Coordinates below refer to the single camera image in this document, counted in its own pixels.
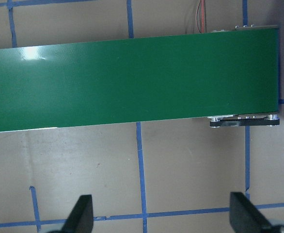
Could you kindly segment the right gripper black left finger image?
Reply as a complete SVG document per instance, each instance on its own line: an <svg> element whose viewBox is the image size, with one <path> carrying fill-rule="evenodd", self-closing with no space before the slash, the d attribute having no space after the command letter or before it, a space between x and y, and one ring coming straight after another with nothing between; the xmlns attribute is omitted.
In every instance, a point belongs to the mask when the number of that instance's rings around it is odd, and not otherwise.
<svg viewBox="0 0 284 233"><path fill-rule="evenodd" d="M68 219L61 228L62 233L91 233L94 227L92 195L81 195Z"/></svg>

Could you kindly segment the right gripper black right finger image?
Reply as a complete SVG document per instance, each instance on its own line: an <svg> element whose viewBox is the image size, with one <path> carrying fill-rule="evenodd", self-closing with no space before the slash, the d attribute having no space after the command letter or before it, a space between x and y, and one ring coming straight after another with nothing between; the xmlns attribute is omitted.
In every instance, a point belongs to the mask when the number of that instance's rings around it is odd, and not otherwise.
<svg viewBox="0 0 284 233"><path fill-rule="evenodd" d="M235 233L271 233L271 223L241 192L231 192L229 222Z"/></svg>

